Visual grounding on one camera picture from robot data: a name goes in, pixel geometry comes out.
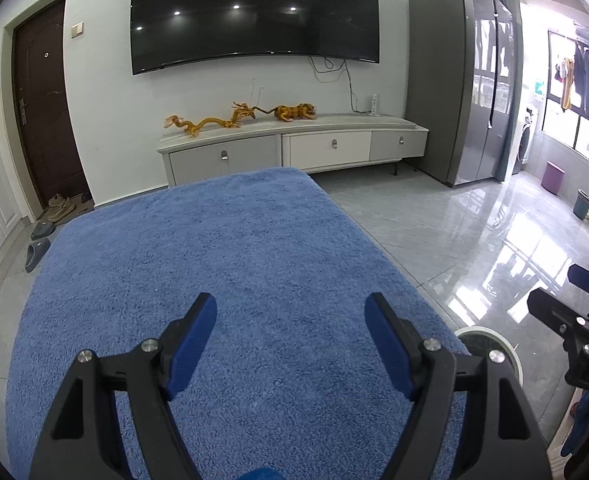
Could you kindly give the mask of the white round trash bin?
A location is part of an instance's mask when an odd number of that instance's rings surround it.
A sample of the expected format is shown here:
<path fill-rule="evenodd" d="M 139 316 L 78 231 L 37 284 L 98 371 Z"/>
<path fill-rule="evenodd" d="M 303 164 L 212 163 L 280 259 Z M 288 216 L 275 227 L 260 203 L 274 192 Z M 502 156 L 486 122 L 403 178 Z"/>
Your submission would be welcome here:
<path fill-rule="evenodd" d="M 474 356 L 489 356 L 501 352 L 511 366 L 519 385 L 523 385 L 523 366 L 513 345 L 499 332 L 483 326 L 464 327 L 455 335 Z"/>

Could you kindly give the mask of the teal bucket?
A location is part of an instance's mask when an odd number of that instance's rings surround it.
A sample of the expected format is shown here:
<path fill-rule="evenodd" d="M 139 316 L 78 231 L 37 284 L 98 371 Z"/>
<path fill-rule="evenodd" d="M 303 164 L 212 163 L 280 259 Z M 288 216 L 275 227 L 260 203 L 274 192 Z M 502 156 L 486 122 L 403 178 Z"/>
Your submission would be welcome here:
<path fill-rule="evenodd" d="M 573 214 L 580 220 L 587 218 L 589 213 L 589 195 L 579 188 L 575 204 L 573 205 Z"/>

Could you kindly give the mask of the purple stool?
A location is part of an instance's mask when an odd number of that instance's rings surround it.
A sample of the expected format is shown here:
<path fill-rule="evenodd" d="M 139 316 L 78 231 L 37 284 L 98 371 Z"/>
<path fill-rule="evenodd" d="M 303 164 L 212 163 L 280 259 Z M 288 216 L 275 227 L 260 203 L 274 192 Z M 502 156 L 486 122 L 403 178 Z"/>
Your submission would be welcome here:
<path fill-rule="evenodd" d="M 541 187 L 558 195 L 564 182 L 565 170 L 553 162 L 547 162 L 541 179 Z"/>

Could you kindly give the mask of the grey slipper near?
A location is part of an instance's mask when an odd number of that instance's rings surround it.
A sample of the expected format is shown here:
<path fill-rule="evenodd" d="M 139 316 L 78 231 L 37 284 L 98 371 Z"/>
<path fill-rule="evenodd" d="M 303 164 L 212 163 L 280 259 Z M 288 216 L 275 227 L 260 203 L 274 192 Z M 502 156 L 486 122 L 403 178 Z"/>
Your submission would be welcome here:
<path fill-rule="evenodd" d="M 40 260 L 43 259 L 46 252 L 50 247 L 50 240 L 47 237 L 40 238 L 39 240 L 33 240 L 26 250 L 26 259 L 24 270 L 26 273 L 31 273 L 37 265 L 40 263 Z"/>

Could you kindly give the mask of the grey slipper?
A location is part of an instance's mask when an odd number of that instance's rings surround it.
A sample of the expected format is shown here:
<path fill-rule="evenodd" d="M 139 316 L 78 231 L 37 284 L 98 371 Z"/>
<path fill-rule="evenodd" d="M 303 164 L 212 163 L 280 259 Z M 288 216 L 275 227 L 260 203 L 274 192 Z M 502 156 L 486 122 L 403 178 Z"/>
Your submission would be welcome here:
<path fill-rule="evenodd" d="M 43 259 L 46 252 L 50 247 L 50 240 L 47 237 L 40 238 L 39 240 L 33 240 L 26 250 L 26 259 L 24 270 L 26 273 L 31 273 L 37 265 L 40 263 L 40 260 Z"/>
<path fill-rule="evenodd" d="M 56 226 L 51 221 L 39 221 L 31 233 L 31 240 L 40 240 L 55 232 Z"/>

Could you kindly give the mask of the blue fuzzy blanket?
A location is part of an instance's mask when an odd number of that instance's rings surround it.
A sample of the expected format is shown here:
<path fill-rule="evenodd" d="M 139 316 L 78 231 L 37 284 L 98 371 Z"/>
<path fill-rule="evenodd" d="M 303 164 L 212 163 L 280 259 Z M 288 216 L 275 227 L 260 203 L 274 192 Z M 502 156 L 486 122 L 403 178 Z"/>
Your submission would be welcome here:
<path fill-rule="evenodd" d="M 307 175 L 274 168 L 124 200 L 68 223 L 24 307 L 8 374 L 12 471 L 29 474 L 74 356 L 133 349 L 202 292 L 217 319 L 172 413 L 207 479 L 377 479 L 411 407 L 364 320 L 381 292 L 421 335 L 462 344 Z"/>

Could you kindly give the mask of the grey slipper far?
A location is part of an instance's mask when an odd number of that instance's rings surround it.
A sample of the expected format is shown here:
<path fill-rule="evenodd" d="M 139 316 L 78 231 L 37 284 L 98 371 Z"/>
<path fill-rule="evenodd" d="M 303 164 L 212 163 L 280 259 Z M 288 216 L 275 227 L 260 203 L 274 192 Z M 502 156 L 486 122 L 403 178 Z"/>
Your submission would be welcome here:
<path fill-rule="evenodd" d="M 55 232 L 56 226 L 51 221 L 39 221 L 31 233 L 31 240 L 40 240 Z"/>

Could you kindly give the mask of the beige shoes on mat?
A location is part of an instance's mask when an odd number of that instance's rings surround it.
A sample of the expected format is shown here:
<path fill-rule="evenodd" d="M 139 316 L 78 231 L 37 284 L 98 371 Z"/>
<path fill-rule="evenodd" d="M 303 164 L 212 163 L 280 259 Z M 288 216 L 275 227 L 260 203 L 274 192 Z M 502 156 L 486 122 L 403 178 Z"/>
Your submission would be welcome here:
<path fill-rule="evenodd" d="M 81 214 L 86 214 L 86 212 L 93 209 L 94 201 L 88 193 L 81 193 L 72 197 L 63 197 L 57 194 L 48 200 L 44 218 L 60 226 L 60 224 L 66 223 Z"/>

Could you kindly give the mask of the grey refrigerator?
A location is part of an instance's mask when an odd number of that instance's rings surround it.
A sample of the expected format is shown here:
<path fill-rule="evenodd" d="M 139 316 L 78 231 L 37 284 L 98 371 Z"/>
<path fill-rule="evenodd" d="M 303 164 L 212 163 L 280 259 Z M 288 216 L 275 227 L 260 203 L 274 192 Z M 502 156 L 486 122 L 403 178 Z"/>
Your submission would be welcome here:
<path fill-rule="evenodd" d="M 421 170 L 448 186 L 496 178 L 515 68 L 513 17 L 501 0 L 409 0 L 405 111 L 429 131 Z"/>

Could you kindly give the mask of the white grey TV cabinet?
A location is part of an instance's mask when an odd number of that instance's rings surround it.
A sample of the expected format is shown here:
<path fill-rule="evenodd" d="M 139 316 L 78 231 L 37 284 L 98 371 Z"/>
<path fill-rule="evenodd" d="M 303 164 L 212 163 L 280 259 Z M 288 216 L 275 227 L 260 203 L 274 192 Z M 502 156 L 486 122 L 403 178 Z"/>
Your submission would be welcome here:
<path fill-rule="evenodd" d="M 321 115 L 280 122 L 263 118 L 236 129 L 206 128 L 191 138 L 164 136 L 158 146 L 171 186 L 272 167 L 308 174 L 396 164 L 425 154 L 428 129 L 395 116 Z"/>

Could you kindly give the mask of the dark brown door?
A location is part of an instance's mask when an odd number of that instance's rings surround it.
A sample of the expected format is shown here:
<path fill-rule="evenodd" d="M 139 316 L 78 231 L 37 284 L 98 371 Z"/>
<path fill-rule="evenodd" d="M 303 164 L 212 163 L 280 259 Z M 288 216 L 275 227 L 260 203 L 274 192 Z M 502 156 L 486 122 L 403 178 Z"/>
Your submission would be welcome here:
<path fill-rule="evenodd" d="M 66 0 L 55 0 L 14 29 L 12 86 L 23 155 L 40 206 L 59 194 L 87 195 L 63 70 Z"/>

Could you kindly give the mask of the golden tiger figurine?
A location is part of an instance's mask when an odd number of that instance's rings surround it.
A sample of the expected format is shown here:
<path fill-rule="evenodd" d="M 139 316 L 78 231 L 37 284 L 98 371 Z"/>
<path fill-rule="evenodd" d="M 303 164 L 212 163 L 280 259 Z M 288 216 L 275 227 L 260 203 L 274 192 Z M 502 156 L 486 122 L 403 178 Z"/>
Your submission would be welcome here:
<path fill-rule="evenodd" d="M 263 110 L 263 108 L 256 106 L 254 109 L 265 115 L 273 115 L 281 122 L 293 122 L 297 119 L 314 120 L 316 118 L 316 108 L 310 103 L 300 103 L 296 106 L 277 105 L 270 110 Z"/>

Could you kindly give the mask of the golden dragon figurine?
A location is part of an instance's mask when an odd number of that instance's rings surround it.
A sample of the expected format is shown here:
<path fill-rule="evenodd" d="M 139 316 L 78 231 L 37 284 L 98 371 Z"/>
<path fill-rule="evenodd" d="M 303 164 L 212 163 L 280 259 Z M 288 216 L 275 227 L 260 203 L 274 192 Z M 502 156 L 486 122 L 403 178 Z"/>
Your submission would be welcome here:
<path fill-rule="evenodd" d="M 168 129 L 171 127 L 180 129 L 186 136 L 190 138 L 197 138 L 201 130 L 209 125 L 216 125 L 224 129 L 239 128 L 240 122 L 246 118 L 255 118 L 254 108 L 249 106 L 247 103 L 232 103 L 232 117 L 228 119 L 222 119 L 217 117 L 206 117 L 200 120 L 200 122 L 191 122 L 188 119 L 184 119 L 177 115 L 171 115 L 165 118 L 163 128 Z"/>

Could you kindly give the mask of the wall light switch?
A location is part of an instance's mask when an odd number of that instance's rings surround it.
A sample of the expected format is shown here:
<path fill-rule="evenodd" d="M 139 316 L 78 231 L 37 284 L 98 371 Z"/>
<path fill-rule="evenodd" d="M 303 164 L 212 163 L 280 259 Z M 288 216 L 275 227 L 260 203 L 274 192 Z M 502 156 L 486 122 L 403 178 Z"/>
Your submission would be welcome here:
<path fill-rule="evenodd" d="M 76 38 L 84 34 L 84 23 L 80 22 L 71 27 L 71 37 Z"/>

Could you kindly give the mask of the black wall television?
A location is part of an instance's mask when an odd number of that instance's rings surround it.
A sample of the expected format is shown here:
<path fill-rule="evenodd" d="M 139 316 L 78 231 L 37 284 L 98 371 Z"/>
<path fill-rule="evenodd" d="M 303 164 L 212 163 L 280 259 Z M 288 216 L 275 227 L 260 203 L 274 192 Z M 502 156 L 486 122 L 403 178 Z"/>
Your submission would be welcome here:
<path fill-rule="evenodd" d="M 134 74 L 272 54 L 378 62 L 379 0 L 131 0 Z"/>

